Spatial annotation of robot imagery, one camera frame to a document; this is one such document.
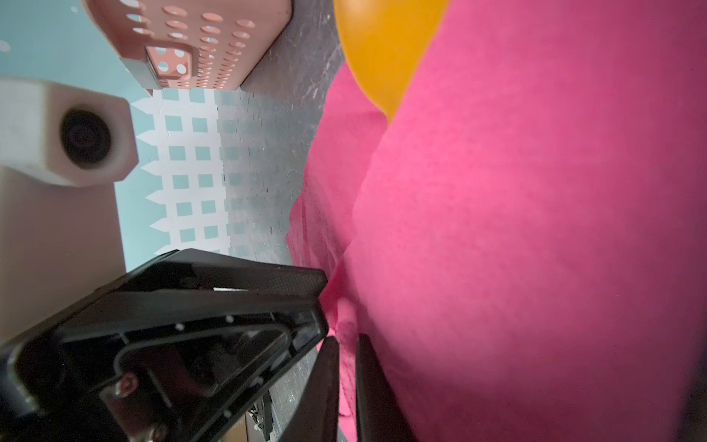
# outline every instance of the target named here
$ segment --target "pink fabric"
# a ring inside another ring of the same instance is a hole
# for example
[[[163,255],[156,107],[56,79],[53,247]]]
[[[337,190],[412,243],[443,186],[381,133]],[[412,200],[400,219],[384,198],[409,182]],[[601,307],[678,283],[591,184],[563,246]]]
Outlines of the pink fabric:
[[[425,441],[668,441],[707,325],[707,4],[456,0],[390,127],[344,67],[293,261],[355,440],[368,333]]]

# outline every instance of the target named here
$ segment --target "basket hole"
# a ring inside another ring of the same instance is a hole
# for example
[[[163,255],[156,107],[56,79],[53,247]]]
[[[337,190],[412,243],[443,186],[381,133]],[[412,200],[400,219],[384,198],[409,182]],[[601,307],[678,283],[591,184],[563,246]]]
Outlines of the basket hole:
[[[206,21],[211,21],[212,23],[220,23],[223,21],[223,17],[213,12],[205,12],[201,15],[201,18]]]
[[[214,35],[221,33],[221,30],[218,29],[216,26],[202,26],[201,31],[204,33],[207,33],[207,34],[214,34]]]
[[[178,6],[165,6],[162,8],[162,10],[171,16],[177,16],[177,17],[186,17],[187,16],[187,12]]]
[[[154,35],[154,32],[152,32],[149,29],[145,29],[145,28],[133,28],[133,31],[135,31],[138,34],[142,34],[142,35]]]
[[[133,8],[133,9],[145,9],[145,5],[140,3],[137,0],[120,0],[120,3],[124,4],[128,8]]]
[[[150,20],[148,20],[147,17],[143,17],[138,14],[128,14],[127,18],[136,23],[145,23],[146,25],[150,24]]]
[[[188,28],[186,23],[182,23],[181,21],[177,20],[169,20],[166,21],[165,24],[172,29],[185,30]]]
[[[245,20],[244,18],[241,18],[240,20],[236,20],[235,22],[244,28],[250,28],[250,29],[255,28],[255,23],[253,23],[250,20]]]

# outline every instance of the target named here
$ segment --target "yellow balloon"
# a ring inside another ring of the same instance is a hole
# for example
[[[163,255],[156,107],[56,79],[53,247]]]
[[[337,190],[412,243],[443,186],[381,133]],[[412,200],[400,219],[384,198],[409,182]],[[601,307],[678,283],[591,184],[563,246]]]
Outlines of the yellow balloon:
[[[390,122],[449,0],[334,0],[346,62]]]

